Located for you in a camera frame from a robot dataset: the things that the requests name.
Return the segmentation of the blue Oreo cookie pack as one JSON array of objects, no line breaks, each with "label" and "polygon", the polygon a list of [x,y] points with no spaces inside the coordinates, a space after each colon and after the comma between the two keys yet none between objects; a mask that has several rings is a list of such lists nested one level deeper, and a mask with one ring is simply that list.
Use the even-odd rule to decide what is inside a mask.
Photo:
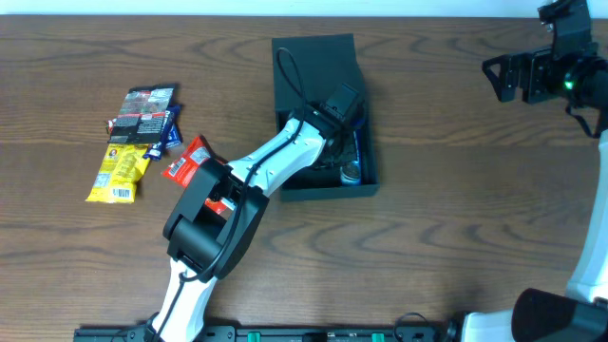
[{"label": "blue Oreo cookie pack", "polygon": [[341,154],[340,181],[343,186],[358,186],[362,183],[360,133],[354,130],[344,140]]}]

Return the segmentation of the dark green hinged gift box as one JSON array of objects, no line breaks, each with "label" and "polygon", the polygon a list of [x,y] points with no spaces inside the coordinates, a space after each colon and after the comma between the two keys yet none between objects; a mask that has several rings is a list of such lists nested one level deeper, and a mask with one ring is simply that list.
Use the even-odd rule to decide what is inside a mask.
[{"label": "dark green hinged gift box", "polygon": [[352,34],[308,37],[275,38],[272,51],[288,49],[294,59],[282,56],[274,63],[275,120],[282,129],[290,111],[301,104],[295,93],[297,86],[290,86],[280,70],[284,69],[291,81],[296,80],[294,67],[298,67],[310,104],[326,101],[342,84],[356,89],[366,108],[366,122],[357,129],[360,133],[362,183],[358,186],[343,186],[340,167],[329,170],[304,168],[280,187],[283,201],[332,200],[369,197],[376,193],[378,166],[371,134],[371,112],[363,74],[357,64]]}]

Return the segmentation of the red snack packet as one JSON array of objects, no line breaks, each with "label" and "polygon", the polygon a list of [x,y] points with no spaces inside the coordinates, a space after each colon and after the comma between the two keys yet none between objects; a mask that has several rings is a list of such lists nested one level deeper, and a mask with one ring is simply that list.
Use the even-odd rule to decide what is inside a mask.
[{"label": "red snack packet", "polygon": [[210,160],[215,160],[220,164],[227,163],[227,160],[213,151],[202,135],[198,135],[181,155],[162,172],[162,175],[182,188],[186,188],[199,167]]}]

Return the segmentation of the black snack packet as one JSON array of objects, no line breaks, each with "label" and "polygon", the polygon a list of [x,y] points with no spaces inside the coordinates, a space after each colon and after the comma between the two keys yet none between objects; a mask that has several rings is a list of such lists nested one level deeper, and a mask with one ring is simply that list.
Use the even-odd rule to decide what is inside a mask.
[{"label": "black snack packet", "polygon": [[127,91],[116,120],[108,128],[108,143],[152,144],[162,136],[167,108],[178,84],[136,86]]}]

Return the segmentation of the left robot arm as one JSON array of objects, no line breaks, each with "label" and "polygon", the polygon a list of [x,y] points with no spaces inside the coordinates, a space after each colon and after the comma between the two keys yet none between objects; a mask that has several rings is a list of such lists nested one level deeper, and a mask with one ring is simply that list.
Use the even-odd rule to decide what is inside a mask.
[{"label": "left robot arm", "polygon": [[216,284],[243,258],[270,196],[366,119],[362,104],[307,104],[249,155],[226,164],[205,161],[164,225],[171,276],[145,340],[195,340]]}]

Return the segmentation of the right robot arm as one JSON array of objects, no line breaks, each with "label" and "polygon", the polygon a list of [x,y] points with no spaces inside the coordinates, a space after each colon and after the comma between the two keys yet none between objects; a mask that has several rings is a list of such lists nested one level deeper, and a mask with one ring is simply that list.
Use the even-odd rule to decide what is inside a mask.
[{"label": "right robot arm", "polygon": [[607,62],[594,43],[579,47],[554,44],[534,52],[505,54],[482,64],[502,102],[523,90],[525,102],[534,104],[555,97],[566,109],[598,110],[589,127],[577,121],[586,136],[598,140],[599,172],[592,213],[577,266],[564,294],[527,289],[513,309],[494,313],[468,313],[460,326],[451,326],[450,341],[604,341],[607,338]]}]

